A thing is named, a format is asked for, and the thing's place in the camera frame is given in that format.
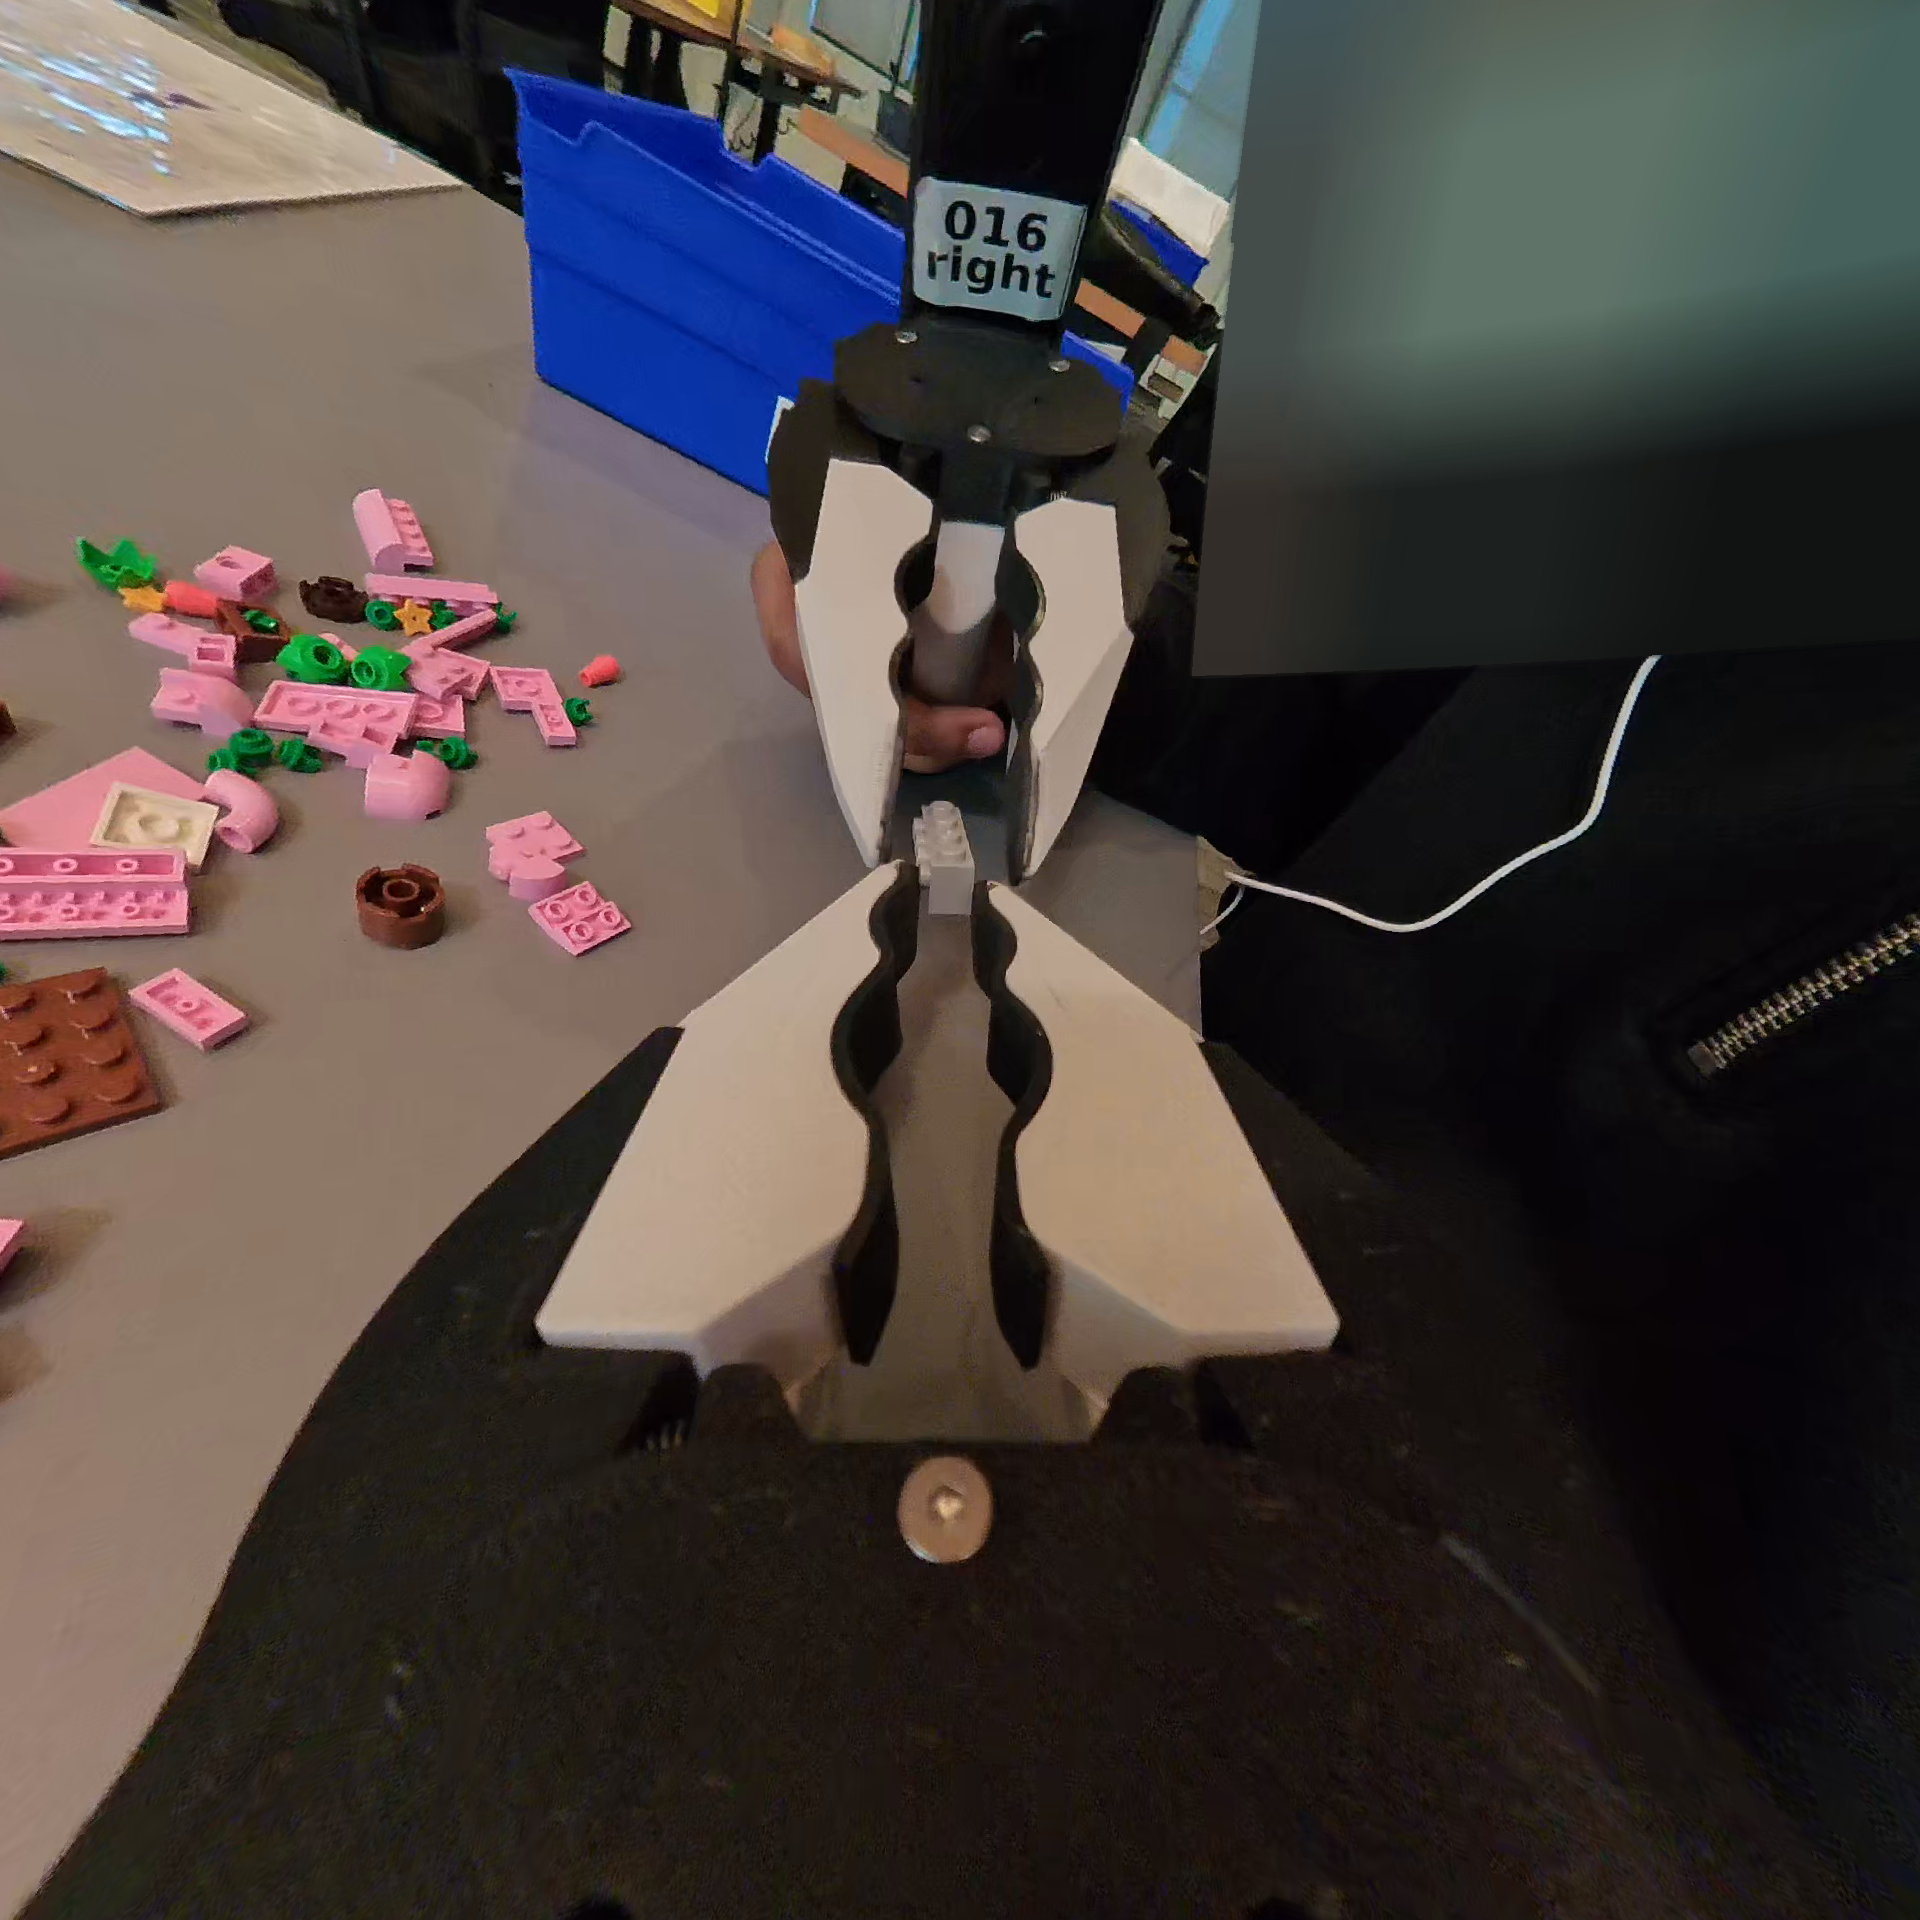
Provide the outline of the blue plastic bin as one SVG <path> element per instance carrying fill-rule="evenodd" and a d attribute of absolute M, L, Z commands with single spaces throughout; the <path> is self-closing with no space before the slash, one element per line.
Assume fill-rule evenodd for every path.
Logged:
<path fill-rule="evenodd" d="M 770 498 L 804 383 L 901 312 L 906 224 L 685 110 L 512 83 L 541 378 Z"/>
<path fill-rule="evenodd" d="M 1198 279 L 1208 267 L 1206 253 L 1189 246 L 1159 214 L 1127 199 L 1113 199 L 1107 204 L 1107 214 L 1117 230 L 1131 236 L 1127 245 L 1142 258 L 1151 258 L 1168 281 L 1187 290 L 1198 286 Z"/>

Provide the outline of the printed paper sheet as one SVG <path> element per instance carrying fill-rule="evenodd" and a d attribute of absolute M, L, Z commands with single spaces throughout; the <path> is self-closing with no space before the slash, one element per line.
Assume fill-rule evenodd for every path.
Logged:
<path fill-rule="evenodd" d="M 403 144 L 110 3 L 3 7 L 3 155 L 145 220 L 458 188 Z"/>

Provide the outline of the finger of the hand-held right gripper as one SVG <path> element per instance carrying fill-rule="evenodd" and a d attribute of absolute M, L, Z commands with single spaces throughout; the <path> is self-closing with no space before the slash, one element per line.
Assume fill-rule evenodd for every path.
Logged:
<path fill-rule="evenodd" d="M 1003 612 L 1019 641 L 1007 865 L 1025 884 L 1078 804 L 1134 646 L 1117 509 L 1059 496 L 1020 515 L 1003 549 Z"/>
<path fill-rule="evenodd" d="M 925 493 L 889 466 L 829 460 L 797 625 L 833 793 L 868 868 L 886 859 L 905 759 L 901 571 L 925 542 Z"/>

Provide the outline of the brown round brick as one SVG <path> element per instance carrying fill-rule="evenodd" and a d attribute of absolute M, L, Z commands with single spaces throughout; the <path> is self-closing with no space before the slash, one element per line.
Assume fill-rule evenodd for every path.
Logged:
<path fill-rule="evenodd" d="M 379 948 L 431 948 L 444 938 L 447 900 L 444 881 L 431 868 L 367 868 L 352 890 L 355 922 Z"/>

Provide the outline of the brown square plate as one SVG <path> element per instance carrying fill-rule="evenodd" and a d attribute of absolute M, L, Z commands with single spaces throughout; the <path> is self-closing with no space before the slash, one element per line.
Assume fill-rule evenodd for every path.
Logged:
<path fill-rule="evenodd" d="M 3 1159 L 165 1112 L 114 976 L 103 968 L 3 985 Z"/>

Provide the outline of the person's right hand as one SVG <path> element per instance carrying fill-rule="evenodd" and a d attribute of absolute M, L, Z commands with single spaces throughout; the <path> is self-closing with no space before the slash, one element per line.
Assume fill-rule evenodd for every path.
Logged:
<path fill-rule="evenodd" d="M 757 551 L 749 581 L 766 656 L 781 681 L 809 701 L 797 587 L 779 541 L 766 541 Z M 1013 625 L 1005 612 L 998 612 L 989 628 L 970 697 L 949 704 L 930 703 L 914 693 L 906 697 L 903 733 L 906 773 L 940 775 L 1003 754 L 1013 701 L 1013 659 Z"/>

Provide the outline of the light grey brick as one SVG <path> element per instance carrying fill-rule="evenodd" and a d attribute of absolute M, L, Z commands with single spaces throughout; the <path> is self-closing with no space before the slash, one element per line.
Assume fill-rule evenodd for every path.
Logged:
<path fill-rule="evenodd" d="M 979 862 L 960 806 L 945 799 L 925 804 L 913 823 L 913 841 L 927 912 L 933 919 L 970 919 Z"/>

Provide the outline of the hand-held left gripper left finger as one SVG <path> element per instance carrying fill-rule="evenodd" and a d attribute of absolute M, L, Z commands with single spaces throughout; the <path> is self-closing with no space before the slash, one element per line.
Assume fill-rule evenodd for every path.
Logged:
<path fill-rule="evenodd" d="M 882 862 L 682 1021 L 541 1305 L 544 1345 L 874 1361 L 901 1281 L 874 1093 L 919 930 L 916 873 Z"/>

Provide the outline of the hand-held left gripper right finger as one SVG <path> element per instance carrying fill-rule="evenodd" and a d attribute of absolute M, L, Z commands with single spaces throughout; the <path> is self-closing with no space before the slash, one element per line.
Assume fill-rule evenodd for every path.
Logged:
<path fill-rule="evenodd" d="M 1015 1361 L 1113 1396 L 1331 1350 L 1338 1312 L 1197 1030 L 1005 883 L 974 892 L 972 973 L 1013 1107 L 989 1271 Z"/>

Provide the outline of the pile of pink toy bricks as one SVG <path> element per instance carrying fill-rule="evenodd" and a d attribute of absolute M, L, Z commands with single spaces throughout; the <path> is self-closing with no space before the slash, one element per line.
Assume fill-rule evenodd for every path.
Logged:
<path fill-rule="evenodd" d="M 277 845 L 277 773 L 356 776 L 372 823 L 438 820 L 478 762 L 468 720 L 484 701 L 530 723 L 546 751 L 581 747 L 590 695 L 621 681 L 618 660 L 598 654 L 573 683 L 484 660 L 478 649 L 511 635 L 516 610 L 437 575 L 420 515 L 397 493 L 361 490 L 349 515 L 362 575 L 298 581 L 291 610 L 257 549 L 229 542 L 179 576 L 140 541 L 75 539 L 80 576 L 163 656 L 150 717 L 202 762 L 189 773 L 128 748 L 6 804 L 4 945 L 190 934 L 208 854 Z"/>

